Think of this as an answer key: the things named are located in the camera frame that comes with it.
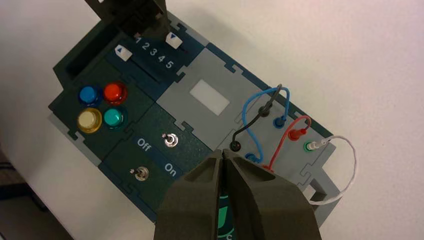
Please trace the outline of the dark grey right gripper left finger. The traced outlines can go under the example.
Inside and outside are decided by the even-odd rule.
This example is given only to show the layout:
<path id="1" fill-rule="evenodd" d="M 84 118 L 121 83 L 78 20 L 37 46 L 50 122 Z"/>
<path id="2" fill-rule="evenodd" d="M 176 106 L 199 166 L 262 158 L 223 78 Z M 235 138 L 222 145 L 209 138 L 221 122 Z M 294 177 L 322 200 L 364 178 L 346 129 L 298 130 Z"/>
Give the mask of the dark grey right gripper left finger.
<path id="1" fill-rule="evenodd" d="M 217 239 L 222 163 L 215 150 L 171 185 L 157 212 L 155 240 Z"/>

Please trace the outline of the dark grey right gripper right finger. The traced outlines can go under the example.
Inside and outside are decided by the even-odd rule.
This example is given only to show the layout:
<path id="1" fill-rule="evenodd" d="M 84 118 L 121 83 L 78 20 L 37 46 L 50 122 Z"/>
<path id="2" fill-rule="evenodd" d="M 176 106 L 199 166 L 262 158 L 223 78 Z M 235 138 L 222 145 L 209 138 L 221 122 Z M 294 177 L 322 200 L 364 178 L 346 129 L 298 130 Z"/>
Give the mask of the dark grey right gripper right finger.
<path id="1" fill-rule="evenodd" d="M 236 239 L 322 238 L 314 209 L 295 184 L 229 149 L 222 157 Z"/>

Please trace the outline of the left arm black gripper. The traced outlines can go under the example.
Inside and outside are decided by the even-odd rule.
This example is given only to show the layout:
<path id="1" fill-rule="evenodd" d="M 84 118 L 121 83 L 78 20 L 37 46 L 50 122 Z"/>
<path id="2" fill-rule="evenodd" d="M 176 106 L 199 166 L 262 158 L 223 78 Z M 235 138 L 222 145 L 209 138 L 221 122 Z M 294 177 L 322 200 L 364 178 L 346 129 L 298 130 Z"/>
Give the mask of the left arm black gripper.
<path id="1" fill-rule="evenodd" d="M 101 20 L 107 20 L 129 36 L 142 34 L 165 41 L 170 22 L 165 0 L 85 0 Z"/>

